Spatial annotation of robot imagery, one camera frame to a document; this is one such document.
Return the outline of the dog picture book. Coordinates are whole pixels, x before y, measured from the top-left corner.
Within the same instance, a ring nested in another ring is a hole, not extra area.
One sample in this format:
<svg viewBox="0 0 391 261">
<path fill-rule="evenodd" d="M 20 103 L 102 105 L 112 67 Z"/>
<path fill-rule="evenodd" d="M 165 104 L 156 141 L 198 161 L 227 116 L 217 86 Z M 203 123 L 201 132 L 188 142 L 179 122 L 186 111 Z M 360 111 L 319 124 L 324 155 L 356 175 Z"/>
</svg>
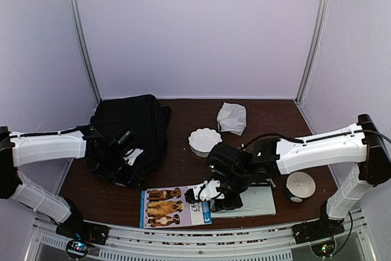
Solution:
<svg viewBox="0 0 391 261">
<path fill-rule="evenodd" d="M 176 229 L 178 227 L 203 226 L 212 223 L 208 202 L 190 203 L 186 193 L 191 186 L 153 188 L 141 192 L 141 229 Z"/>
</svg>

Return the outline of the right aluminium corner post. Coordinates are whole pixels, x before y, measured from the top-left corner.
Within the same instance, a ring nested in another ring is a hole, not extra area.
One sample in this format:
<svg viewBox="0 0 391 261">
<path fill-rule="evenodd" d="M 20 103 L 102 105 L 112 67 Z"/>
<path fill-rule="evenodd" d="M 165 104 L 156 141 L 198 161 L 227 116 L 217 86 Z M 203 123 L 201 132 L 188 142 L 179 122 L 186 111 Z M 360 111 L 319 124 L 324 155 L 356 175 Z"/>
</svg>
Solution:
<svg viewBox="0 0 391 261">
<path fill-rule="evenodd" d="M 298 93 L 295 99 L 295 102 L 299 106 L 303 106 L 305 104 L 305 98 L 309 91 L 310 83 L 312 81 L 312 76 L 315 71 L 316 62 L 320 53 L 321 37 L 326 25 L 326 18 L 329 10 L 329 2 L 330 0 L 318 1 L 318 9 L 315 18 L 313 34 L 310 42 L 310 48 L 307 55 L 304 72 L 299 85 Z"/>
</svg>

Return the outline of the white and dark blue bowl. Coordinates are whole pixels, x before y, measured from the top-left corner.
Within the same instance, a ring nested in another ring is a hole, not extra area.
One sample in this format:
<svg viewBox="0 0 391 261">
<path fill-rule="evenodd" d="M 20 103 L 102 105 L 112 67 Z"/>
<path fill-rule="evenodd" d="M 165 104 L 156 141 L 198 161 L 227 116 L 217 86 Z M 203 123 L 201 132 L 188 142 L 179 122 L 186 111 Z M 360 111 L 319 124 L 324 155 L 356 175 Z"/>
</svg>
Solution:
<svg viewBox="0 0 391 261">
<path fill-rule="evenodd" d="M 316 183 L 314 179 L 305 172 L 290 174 L 285 183 L 285 194 L 294 203 L 301 203 L 309 199 L 315 191 Z"/>
</svg>

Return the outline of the left aluminium corner post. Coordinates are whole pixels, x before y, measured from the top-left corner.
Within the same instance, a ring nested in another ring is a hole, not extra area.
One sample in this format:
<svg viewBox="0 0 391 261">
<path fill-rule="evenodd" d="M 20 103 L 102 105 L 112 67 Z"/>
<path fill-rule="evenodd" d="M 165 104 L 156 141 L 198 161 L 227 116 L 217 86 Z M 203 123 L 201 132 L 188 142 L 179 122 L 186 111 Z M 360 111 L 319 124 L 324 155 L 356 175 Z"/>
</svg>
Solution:
<svg viewBox="0 0 391 261">
<path fill-rule="evenodd" d="M 97 103 L 99 103 L 102 98 L 101 94 L 98 88 L 97 80 L 93 71 L 92 63 L 90 60 L 90 54 L 89 50 L 87 48 L 87 42 L 86 42 L 86 37 L 84 34 L 83 26 L 82 26 L 82 19 L 81 19 L 81 14 L 79 10 L 79 4 L 78 0 L 70 0 L 70 5 L 71 5 L 71 12 L 73 15 L 73 21 L 75 24 L 75 29 L 76 29 L 76 37 L 78 40 L 78 46 L 79 50 L 81 53 L 82 61 L 84 68 L 86 70 L 87 74 L 87 79 L 89 80 L 89 84 L 92 88 L 92 92 L 94 94 L 95 100 Z"/>
</svg>

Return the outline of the aluminium front rail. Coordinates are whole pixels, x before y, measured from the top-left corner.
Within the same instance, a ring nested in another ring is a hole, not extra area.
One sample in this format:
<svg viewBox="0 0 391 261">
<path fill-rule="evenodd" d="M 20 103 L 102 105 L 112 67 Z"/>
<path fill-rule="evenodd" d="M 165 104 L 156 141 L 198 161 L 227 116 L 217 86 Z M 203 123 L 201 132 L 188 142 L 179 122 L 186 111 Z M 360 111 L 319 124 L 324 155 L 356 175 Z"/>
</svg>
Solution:
<svg viewBox="0 0 391 261">
<path fill-rule="evenodd" d="M 319 260 L 314 250 L 335 241 L 331 260 L 379 260 L 364 214 L 354 209 L 345 231 L 313 243 L 298 243 L 292 223 L 241 229 L 138 229 L 110 225 L 105 244 L 85 260 Z"/>
</svg>

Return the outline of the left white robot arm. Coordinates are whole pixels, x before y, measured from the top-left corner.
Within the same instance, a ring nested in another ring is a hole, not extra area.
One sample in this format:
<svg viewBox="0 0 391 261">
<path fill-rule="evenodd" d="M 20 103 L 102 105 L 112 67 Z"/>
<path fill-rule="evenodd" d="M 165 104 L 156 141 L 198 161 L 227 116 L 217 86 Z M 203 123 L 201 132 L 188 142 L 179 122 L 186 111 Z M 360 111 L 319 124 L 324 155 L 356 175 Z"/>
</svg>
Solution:
<svg viewBox="0 0 391 261">
<path fill-rule="evenodd" d="M 57 196 L 26 177 L 20 167 L 30 163 L 84 158 L 92 172 L 119 185 L 131 186 L 136 161 L 144 154 L 134 145 L 132 132 L 121 126 L 103 134 L 93 125 L 46 133 L 11 132 L 1 127 L 1 199 L 15 200 L 49 216 L 75 239 L 88 233 L 88 226 L 72 201 Z"/>
</svg>

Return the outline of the crumpled grey cloth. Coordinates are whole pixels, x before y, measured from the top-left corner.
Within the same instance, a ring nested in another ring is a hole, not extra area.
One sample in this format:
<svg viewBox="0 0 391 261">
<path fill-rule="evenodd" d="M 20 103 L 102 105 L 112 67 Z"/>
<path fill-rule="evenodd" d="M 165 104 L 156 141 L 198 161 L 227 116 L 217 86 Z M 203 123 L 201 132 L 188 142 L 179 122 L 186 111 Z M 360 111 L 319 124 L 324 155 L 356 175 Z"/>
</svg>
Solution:
<svg viewBox="0 0 391 261">
<path fill-rule="evenodd" d="M 220 133 L 241 136 L 247 127 L 247 111 L 243 105 L 223 102 L 217 114 L 217 128 Z"/>
</svg>

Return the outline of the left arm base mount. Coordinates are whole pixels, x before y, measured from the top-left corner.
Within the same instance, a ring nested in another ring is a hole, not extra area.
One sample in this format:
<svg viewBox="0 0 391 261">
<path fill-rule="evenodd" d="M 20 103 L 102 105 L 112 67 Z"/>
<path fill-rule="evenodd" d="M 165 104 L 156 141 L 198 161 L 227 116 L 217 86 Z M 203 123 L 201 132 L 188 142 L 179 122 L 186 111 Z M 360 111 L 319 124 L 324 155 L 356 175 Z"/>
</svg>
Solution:
<svg viewBox="0 0 391 261">
<path fill-rule="evenodd" d="M 67 255 L 75 260 L 86 257 L 96 245 L 105 245 L 109 235 L 109 227 L 91 222 L 83 222 L 75 231 L 63 224 L 56 225 L 58 235 L 69 238 L 65 245 Z"/>
</svg>

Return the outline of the aluminium corner post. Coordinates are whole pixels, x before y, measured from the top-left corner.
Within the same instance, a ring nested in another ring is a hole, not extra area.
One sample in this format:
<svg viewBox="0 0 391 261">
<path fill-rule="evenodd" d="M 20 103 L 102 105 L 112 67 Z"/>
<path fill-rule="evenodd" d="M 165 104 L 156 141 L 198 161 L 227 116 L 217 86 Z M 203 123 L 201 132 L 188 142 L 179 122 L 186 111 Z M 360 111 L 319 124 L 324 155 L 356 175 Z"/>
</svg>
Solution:
<svg viewBox="0 0 391 261">
<path fill-rule="evenodd" d="M 318 9 L 315 18 L 313 34 L 310 42 L 310 48 L 307 55 L 304 72 L 299 85 L 298 93 L 295 99 L 295 102 L 299 106 L 303 106 L 305 104 L 305 98 L 309 91 L 310 83 L 312 81 L 312 76 L 315 71 L 316 62 L 320 53 L 321 37 L 326 25 L 326 18 L 329 10 L 329 2 L 330 0 L 318 1 Z"/>
<path fill-rule="evenodd" d="M 78 40 L 78 46 L 79 50 L 81 53 L 82 61 L 84 68 L 86 70 L 87 74 L 87 79 L 89 80 L 89 84 L 92 88 L 92 92 L 94 94 L 95 100 L 97 103 L 99 103 L 102 98 L 101 94 L 98 88 L 97 80 L 93 71 L 92 63 L 90 60 L 90 54 L 89 50 L 87 48 L 87 42 L 86 42 L 86 37 L 84 34 L 83 26 L 82 26 L 82 19 L 81 19 L 81 14 L 79 10 L 79 4 L 78 0 L 70 0 L 70 5 L 71 5 L 71 12 L 73 15 L 73 21 L 75 24 L 75 29 L 76 29 L 76 37 Z"/>
</svg>

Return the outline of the white marker pen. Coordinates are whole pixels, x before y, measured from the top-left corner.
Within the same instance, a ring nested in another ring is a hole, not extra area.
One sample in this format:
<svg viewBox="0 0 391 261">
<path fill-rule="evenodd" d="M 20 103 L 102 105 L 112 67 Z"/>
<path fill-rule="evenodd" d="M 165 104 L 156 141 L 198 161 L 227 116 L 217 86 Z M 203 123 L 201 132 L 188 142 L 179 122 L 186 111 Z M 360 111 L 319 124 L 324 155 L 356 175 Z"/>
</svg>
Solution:
<svg viewBox="0 0 391 261">
<path fill-rule="evenodd" d="M 276 184 L 274 183 L 274 181 L 273 181 L 271 178 L 268 178 L 268 179 L 267 179 L 267 182 L 269 183 L 270 187 L 271 187 L 273 190 L 276 190 L 276 189 L 277 189 Z"/>
</svg>

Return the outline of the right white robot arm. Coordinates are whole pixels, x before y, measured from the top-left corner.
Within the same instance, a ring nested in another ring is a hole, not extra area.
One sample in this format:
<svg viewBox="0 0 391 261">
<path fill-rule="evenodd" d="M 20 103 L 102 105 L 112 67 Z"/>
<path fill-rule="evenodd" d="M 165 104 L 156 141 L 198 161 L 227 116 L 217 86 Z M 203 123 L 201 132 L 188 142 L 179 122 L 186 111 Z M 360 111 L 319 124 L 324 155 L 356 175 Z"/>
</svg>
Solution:
<svg viewBox="0 0 391 261">
<path fill-rule="evenodd" d="M 313 224 L 313 232 L 324 238 L 371 187 L 390 180 L 387 140 L 371 117 L 361 114 L 357 123 L 329 133 L 302 138 L 265 133 L 240 147 L 220 142 L 207 158 L 213 180 L 220 183 L 212 211 L 242 207 L 240 194 L 253 183 L 307 168 L 352 163 L 348 178 L 328 198 L 322 217 Z"/>
</svg>

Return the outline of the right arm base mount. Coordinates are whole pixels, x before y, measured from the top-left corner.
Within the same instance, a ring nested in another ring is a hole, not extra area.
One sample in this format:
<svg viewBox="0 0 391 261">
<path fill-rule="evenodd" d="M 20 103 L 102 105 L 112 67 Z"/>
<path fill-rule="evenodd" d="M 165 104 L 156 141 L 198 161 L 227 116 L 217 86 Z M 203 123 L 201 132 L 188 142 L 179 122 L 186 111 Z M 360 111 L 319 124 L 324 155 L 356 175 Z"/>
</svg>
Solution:
<svg viewBox="0 0 391 261">
<path fill-rule="evenodd" d="M 309 243 L 312 253 L 322 259 L 331 258 L 336 253 L 335 237 L 345 231 L 342 221 L 320 219 L 295 224 L 291 229 L 296 244 Z"/>
</svg>

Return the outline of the black student backpack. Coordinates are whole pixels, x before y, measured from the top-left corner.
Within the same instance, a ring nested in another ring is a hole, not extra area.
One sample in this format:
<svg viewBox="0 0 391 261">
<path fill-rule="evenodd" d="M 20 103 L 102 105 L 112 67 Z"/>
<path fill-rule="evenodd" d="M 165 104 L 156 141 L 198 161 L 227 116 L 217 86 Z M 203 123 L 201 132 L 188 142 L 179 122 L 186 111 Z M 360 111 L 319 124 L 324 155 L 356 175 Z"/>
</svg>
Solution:
<svg viewBox="0 0 391 261">
<path fill-rule="evenodd" d="M 90 124 L 107 145 L 117 143 L 125 131 L 134 134 L 134 146 L 144 153 L 136 160 L 145 176 L 162 165 L 167 153 L 167 129 L 172 110 L 151 94 L 103 100 L 90 118 Z"/>
</svg>

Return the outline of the white fluted ceramic bowl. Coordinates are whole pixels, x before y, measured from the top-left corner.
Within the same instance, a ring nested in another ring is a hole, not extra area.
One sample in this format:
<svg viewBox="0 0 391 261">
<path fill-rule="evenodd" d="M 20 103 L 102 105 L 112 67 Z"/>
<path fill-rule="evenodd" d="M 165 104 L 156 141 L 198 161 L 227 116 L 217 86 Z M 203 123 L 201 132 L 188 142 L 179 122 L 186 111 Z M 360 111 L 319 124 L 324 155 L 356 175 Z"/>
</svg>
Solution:
<svg viewBox="0 0 391 261">
<path fill-rule="evenodd" d="M 201 158 L 206 158 L 212 148 L 220 142 L 222 142 L 221 135 L 210 128 L 198 128 L 188 137 L 190 149 Z"/>
</svg>

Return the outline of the grey notebook with barcode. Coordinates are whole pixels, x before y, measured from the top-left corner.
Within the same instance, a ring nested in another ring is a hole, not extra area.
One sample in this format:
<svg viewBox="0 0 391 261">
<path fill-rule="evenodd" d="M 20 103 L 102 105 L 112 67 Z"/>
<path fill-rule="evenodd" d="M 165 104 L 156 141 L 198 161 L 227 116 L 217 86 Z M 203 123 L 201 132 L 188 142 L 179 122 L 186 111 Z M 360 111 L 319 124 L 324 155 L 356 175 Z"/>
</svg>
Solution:
<svg viewBox="0 0 391 261">
<path fill-rule="evenodd" d="M 240 194 L 243 206 L 234 210 L 212 212 L 213 219 L 245 218 L 253 216 L 272 216 L 276 214 L 276 206 L 270 186 L 251 186 Z"/>
</svg>

